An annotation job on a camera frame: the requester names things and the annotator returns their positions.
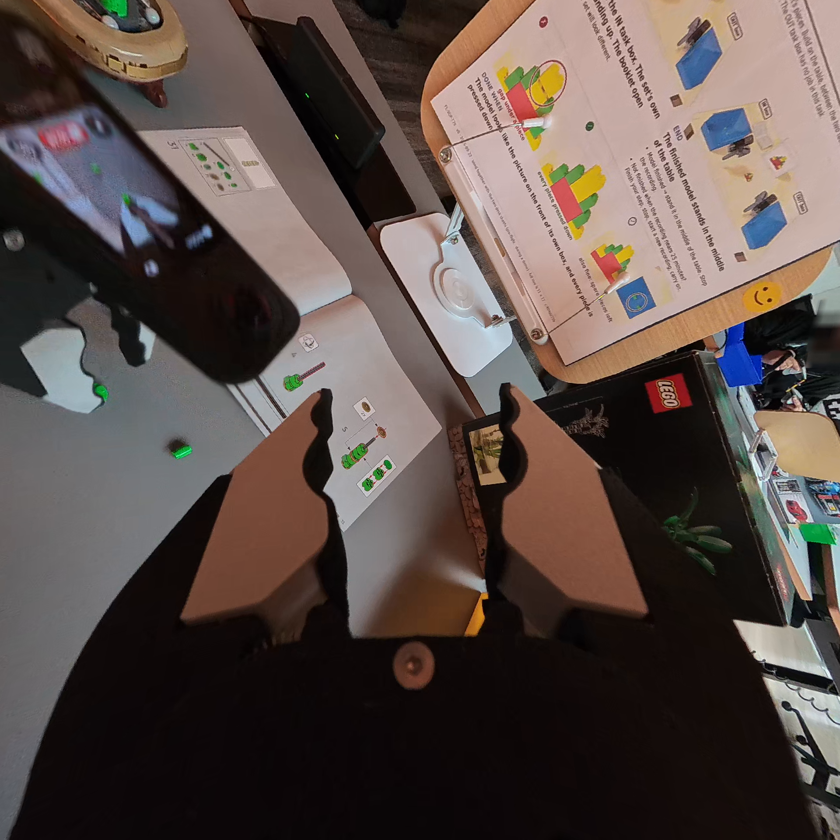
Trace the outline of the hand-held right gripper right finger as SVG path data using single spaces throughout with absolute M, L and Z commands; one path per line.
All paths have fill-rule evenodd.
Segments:
M 485 519 L 488 595 L 516 606 L 527 632 L 556 632 L 580 610 L 646 618 L 601 468 L 515 385 L 500 388 L 499 427 L 504 482 Z

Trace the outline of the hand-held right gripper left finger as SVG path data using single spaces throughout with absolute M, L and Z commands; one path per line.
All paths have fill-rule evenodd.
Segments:
M 273 640 L 298 640 L 326 606 L 349 632 L 348 563 L 327 484 L 333 394 L 305 399 L 231 473 L 186 597 L 186 625 L 258 618 Z

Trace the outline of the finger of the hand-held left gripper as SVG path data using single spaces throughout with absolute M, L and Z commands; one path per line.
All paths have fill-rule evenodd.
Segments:
M 72 323 L 53 323 L 22 343 L 22 353 L 44 387 L 42 401 L 78 414 L 90 414 L 102 403 L 93 392 L 97 382 L 82 366 L 87 348 L 84 332 Z

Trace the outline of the grey desk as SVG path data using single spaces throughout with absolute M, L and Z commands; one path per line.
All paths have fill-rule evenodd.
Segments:
M 245 128 L 374 315 L 443 429 L 498 409 L 511 382 L 543 389 L 514 343 L 466 381 L 450 373 L 271 76 L 230 2 L 174 2 L 189 46 L 160 110 L 124 85 L 92 82 L 136 129 Z M 2 389 L 1 825 L 7 838 L 51 711 L 84 644 L 159 541 L 262 435 L 229 391 L 157 343 L 134 369 L 95 301 L 73 312 L 85 363 L 110 392 L 90 415 Z M 169 444 L 193 453 L 181 460 Z M 355 636 L 453 636 L 475 607 L 477 571 L 439 433 L 345 533 Z

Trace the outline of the black toy set box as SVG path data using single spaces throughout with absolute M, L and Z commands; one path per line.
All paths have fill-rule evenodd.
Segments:
M 802 598 L 710 353 L 670 355 L 535 405 L 616 474 L 706 573 L 734 619 L 795 625 Z

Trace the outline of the open instruction booklet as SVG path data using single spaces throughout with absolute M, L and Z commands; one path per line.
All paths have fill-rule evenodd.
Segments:
M 262 374 L 228 390 L 264 436 L 311 394 L 332 394 L 325 486 L 350 525 L 441 431 L 329 248 L 242 127 L 140 137 L 288 295 L 301 320 Z

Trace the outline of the white stand base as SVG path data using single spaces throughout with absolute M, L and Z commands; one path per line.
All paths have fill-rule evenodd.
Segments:
M 384 225 L 381 249 L 454 371 L 470 378 L 512 343 L 510 322 L 460 231 L 463 215 Z

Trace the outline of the black electronic box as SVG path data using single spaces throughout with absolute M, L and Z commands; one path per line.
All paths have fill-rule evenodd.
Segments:
M 413 215 L 382 148 L 385 126 L 315 22 L 252 17 L 248 31 L 362 227 Z

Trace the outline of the blue plastic bin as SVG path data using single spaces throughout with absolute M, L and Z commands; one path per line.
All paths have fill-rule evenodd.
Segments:
M 721 374 L 731 388 L 760 385 L 763 382 L 763 363 L 760 354 L 751 354 L 744 342 L 744 323 L 730 327 L 716 352 Z

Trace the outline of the tan toy brick model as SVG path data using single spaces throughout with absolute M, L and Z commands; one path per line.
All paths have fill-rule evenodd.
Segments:
M 138 89 L 158 109 L 186 67 L 186 34 L 166 1 L 33 1 L 31 14 L 79 61 Z

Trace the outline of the black and white rug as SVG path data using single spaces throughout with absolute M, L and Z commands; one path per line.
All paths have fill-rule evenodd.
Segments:
M 822 666 L 781 665 L 752 651 L 786 733 L 815 821 L 838 838 L 838 687 Z

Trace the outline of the round wooden table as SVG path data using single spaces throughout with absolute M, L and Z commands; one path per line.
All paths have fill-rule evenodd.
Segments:
M 562 362 L 553 346 L 539 343 L 533 338 L 532 332 L 538 329 L 537 317 L 527 311 L 529 303 L 524 293 L 517 288 L 512 269 L 505 263 L 507 252 L 499 237 L 491 230 L 488 215 L 479 198 L 473 196 L 473 189 L 467 185 L 463 166 L 445 159 L 443 148 L 448 138 L 432 106 L 433 98 L 467 70 L 531 5 L 530 1 L 491 1 L 479 10 L 444 49 L 429 71 L 423 89 L 421 119 L 425 141 L 434 154 L 436 164 L 451 188 L 458 208 L 465 211 L 466 222 L 496 271 L 504 294 L 542 368 L 563 382 L 591 383 L 652 361 L 679 347 L 730 328 L 737 322 L 753 318 L 755 313 L 746 308 L 742 299 L 757 284 L 756 280 L 696 308 L 676 314 L 570 365 Z

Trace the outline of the printed instruction sheet board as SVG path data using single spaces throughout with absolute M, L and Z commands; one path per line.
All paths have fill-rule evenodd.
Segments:
M 432 106 L 566 365 L 838 245 L 838 2 L 532 2 Z

